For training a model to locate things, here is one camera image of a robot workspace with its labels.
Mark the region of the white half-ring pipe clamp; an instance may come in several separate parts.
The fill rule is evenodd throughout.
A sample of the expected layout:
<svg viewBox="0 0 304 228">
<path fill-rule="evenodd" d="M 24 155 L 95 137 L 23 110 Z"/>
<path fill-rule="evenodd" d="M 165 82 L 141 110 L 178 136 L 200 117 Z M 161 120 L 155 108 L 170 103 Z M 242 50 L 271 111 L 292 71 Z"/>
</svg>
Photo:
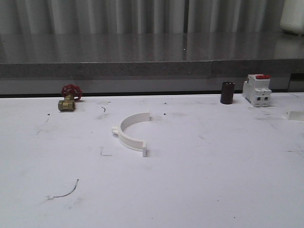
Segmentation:
<svg viewBox="0 0 304 228">
<path fill-rule="evenodd" d="M 139 151 L 142 153 L 142 157 L 147 157 L 147 138 L 144 136 L 131 136 L 126 133 L 126 129 L 142 122 L 149 122 L 150 120 L 150 110 L 136 112 L 126 115 L 117 125 L 111 128 L 111 131 L 113 136 L 116 136 L 123 146 L 133 151 Z"/>
</svg>

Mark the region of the dark brown cylindrical coupling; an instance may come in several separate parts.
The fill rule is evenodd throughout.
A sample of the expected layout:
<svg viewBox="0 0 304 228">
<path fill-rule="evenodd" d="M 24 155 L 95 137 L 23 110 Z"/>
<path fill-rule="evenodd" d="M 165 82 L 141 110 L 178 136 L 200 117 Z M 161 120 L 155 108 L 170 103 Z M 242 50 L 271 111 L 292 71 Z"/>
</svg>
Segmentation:
<svg viewBox="0 0 304 228">
<path fill-rule="evenodd" d="M 225 105 L 233 103 L 235 84 L 233 82 L 223 82 L 221 88 L 220 102 Z"/>
</svg>

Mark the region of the brass valve red handwheel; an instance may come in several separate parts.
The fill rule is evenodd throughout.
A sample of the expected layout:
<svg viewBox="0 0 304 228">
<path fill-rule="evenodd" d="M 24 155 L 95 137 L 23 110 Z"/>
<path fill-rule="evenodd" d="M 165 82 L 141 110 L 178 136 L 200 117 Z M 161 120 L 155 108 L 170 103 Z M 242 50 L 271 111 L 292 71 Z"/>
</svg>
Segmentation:
<svg viewBox="0 0 304 228">
<path fill-rule="evenodd" d="M 63 86 L 61 95 L 64 99 L 58 102 L 59 111 L 74 111 L 76 109 L 75 103 L 81 99 L 82 94 L 82 90 L 77 85 L 69 84 Z"/>
</svg>

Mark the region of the grey stone countertop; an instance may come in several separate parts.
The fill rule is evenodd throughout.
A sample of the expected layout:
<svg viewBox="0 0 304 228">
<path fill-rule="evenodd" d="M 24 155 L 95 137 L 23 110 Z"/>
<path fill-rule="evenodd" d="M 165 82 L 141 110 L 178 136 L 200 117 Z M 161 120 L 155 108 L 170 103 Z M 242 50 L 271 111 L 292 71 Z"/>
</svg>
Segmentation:
<svg viewBox="0 0 304 228">
<path fill-rule="evenodd" d="M 45 34 L 0 37 L 2 96 L 240 91 L 249 74 L 277 92 L 304 89 L 304 39 L 283 32 Z"/>
</svg>

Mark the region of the white container on counter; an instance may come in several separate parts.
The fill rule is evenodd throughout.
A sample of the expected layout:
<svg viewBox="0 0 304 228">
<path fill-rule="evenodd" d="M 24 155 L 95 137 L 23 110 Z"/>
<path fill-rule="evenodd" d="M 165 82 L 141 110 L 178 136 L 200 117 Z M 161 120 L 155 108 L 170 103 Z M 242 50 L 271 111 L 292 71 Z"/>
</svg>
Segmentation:
<svg viewBox="0 0 304 228">
<path fill-rule="evenodd" d="M 284 32 L 304 34 L 304 0 L 285 0 L 280 28 Z"/>
</svg>

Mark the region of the white circuit breaker red switch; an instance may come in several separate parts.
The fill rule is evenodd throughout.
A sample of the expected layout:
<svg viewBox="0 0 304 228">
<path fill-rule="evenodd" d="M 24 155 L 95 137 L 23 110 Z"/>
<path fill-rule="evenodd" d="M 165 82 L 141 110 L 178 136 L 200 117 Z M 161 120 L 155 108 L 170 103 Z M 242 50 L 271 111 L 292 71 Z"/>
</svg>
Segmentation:
<svg viewBox="0 0 304 228">
<path fill-rule="evenodd" d="M 268 107 L 272 91 L 269 89 L 270 75 L 249 74 L 243 84 L 242 96 L 253 107 Z"/>
</svg>

